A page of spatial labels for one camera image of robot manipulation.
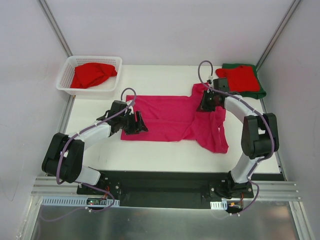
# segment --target green cloth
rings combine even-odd
[[[240,92],[241,96],[242,97],[249,97],[249,98],[253,98],[253,99],[262,99],[262,98],[264,98],[267,95],[267,93],[266,93],[266,91],[263,89],[263,87],[260,84],[260,81],[259,81],[258,75],[257,75],[257,69],[256,69],[255,65],[243,64],[243,63],[224,63],[222,65],[222,68],[223,69],[235,69],[236,67],[241,66],[241,65],[242,66],[250,66],[250,67],[252,67],[253,72],[254,72],[254,76],[257,79],[257,81],[259,83],[259,86],[260,86],[260,91],[243,91],[243,92]]]

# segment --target clothing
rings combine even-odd
[[[76,66],[74,71],[70,86],[72,89],[87,89],[102,84],[109,77],[117,76],[115,66],[98,62],[89,62]]]
[[[234,68],[239,67],[239,66],[249,66],[249,67],[251,67],[252,70],[253,70],[253,74],[254,74],[254,76],[255,76],[255,78],[256,78],[259,86],[260,86],[260,90],[259,91],[255,91],[255,92],[243,91],[243,92],[240,92],[240,95],[243,96],[243,97],[249,97],[249,98],[253,98],[253,99],[262,99],[262,98],[264,98],[267,95],[267,93],[263,89],[263,87],[261,86],[261,84],[259,82],[257,69],[256,69],[255,65],[243,64],[243,63],[224,63],[222,65],[222,68],[223,69],[234,69]]]
[[[236,68],[219,68],[215,71],[219,78],[226,78],[230,91],[258,92],[260,86],[250,66],[237,66]]]
[[[217,107],[213,112],[197,112],[206,88],[194,84],[191,96],[137,96],[134,110],[141,115],[149,132],[125,135],[127,141],[176,142],[196,140],[203,148],[213,153],[226,153],[228,144],[223,122],[226,110]]]

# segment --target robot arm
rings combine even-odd
[[[67,147],[67,151],[63,156],[59,178],[67,183],[80,182],[90,185],[96,185],[100,180],[101,173],[93,168],[83,166],[84,151],[96,144],[97,142],[112,136],[114,133],[123,129],[125,134],[138,134],[140,132],[148,132],[148,128],[144,124],[141,113],[129,107],[127,111],[122,114],[104,121],[107,116],[111,117],[128,106],[129,102],[115,100],[112,103],[111,109],[106,111],[101,117],[98,117],[93,123],[93,127],[82,134],[75,137]],[[42,171],[56,176],[58,169],[58,162],[61,152],[71,136],[75,135],[56,133],[49,145],[47,153],[42,163]]]
[[[216,90],[229,92],[226,78],[209,80],[208,83]],[[242,99],[242,96],[237,95],[236,92],[229,93],[235,95],[238,99]],[[238,99],[211,90],[205,90],[198,108],[200,112],[211,112],[215,111],[216,107],[222,107],[243,123],[241,136],[243,153],[236,166],[228,173],[225,184],[215,188],[217,195],[227,199],[230,199],[233,193],[242,192],[248,188],[248,179],[251,178],[260,161],[270,154],[272,141],[274,142],[274,151],[279,148],[276,116],[273,113],[263,114],[272,133],[271,139],[260,116]]]

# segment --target white wall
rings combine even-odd
[[[292,0],[48,0],[74,55],[257,63]]]
[[[320,236],[320,1],[304,0],[262,65],[268,111],[277,115],[279,153],[297,181],[316,238]]]
[[[66,106],[66,55],[36,0],[3,1],[0,36],[0,239],[13,240]]]

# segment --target metal frame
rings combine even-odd
[[[61,29],[59,28],[50,8],[46,0],[37,0],[39,2],[40,7],[42,8],[48,22],[50,23],[56,37],[58,38],[61,47],[65,51],[65,54],[70,57],[72,56],[72,51],[69,48],[67,41],[65,40]],[[280,22],[278,28],[276,29],[274,35],[269,41],[266,49],[264,50],[261,58],[259,59],[256,67],[257,70],[260,69],[261,65],[264,63],[265,59],[269,55],[270,51],[274,47],[276,41],[279,36],[283,32],[284,28],[288,24],[292,15],[298,8],[299,4],[302,0],[293,0],[290,5],[288,11]],[[63,117],[61,119],[61,123],[59,125],[59,131],[64,133],[68,120],[72,111],[73,103],[75,97],[70,96],[67,106],[64,110]],[[261,101],[263,110],[265,111],[265,103],[263,100]],[[298,236],[301,240],[313,240],[315,237],[311,231],[309,222],[306,218],[306,213],[302,203],[302,197],[295,182],[290,181],[255,181],[260,186],[260,193],[258,196],[258,201],[285,201],[289,202],[292,217],[295,222],[295,226],[298,232]],[[77,187],[76,183],[64,183],[63,185],[56,185],[56,180],[54,177],[38,177],[35,181],[33,190],[31,192],[31,198],[29,202],[29,208],[26,213],[26,217],[24,219],[24,224],[21,227],[21,239],[30,239],[32,235],[32,231],[35,227],[36,219],[38,216],[38,212],[40,209],[40,203],[42,202],[43,196],[74,196],[74,197],[83,197],[83,195],[77,195]]]
[[[268,57],[269,53],[271,52],[272,48],[276,44],[278,38],[280,37],[281,33],[284,31],[284,29],[287,26],[289,20],[291,19],[293,14],[296,12],[296,10],[297,10],[297,8],[298,8],[298,6],[300,5],[301,2],[302,2],[302,0],[293,0],[292,1],[289,9],[286,11],[283,19],[281,20],[279,26],[277,27],[277,29],[275,30],[273,36],[271,37],[271,40],[269,41],[268,45],[266,46],[263,54],[261,55],[259,61],[257,62],[257,64],[256,64],[256,70],[257,71],[259,71],[260,67],[262,66],[262,64],[264,63],[266,58]]]
[[[259,185],[258,201],[277,202],[301,202],[302,196],[296,182],[293,181],[254,181]],[[64,183],[57,185],[56,177],[39,176],[36,178],[31,195],[32,196],[63,196],[63,197],[97,197],[96,195],[77,195],[77,183]],[[252,186],[254,193],[257,187]]]

